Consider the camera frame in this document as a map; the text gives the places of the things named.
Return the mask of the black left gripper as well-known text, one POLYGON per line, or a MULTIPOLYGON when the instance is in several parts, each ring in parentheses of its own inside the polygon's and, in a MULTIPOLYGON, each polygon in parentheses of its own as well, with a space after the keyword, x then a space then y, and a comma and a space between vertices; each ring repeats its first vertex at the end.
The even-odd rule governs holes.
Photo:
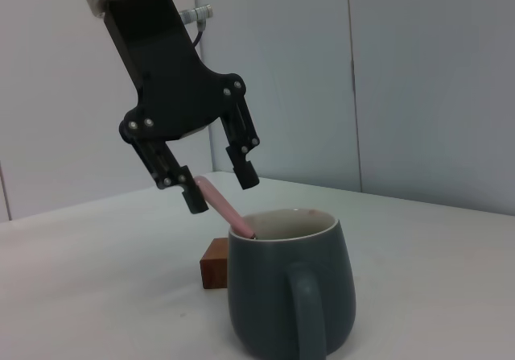
POLYGON ((258 185, 258 174, 246 159, 259 139, 244 89, 235 86, 242 79, 204 65, 173 1, 110 0, 104 22, 138 95, 120 133, 157 188, 181 187, 192 214, 208 210, 190 170, 179 165, 164 141, 181 139, 217 119, 241 187, 258 185))

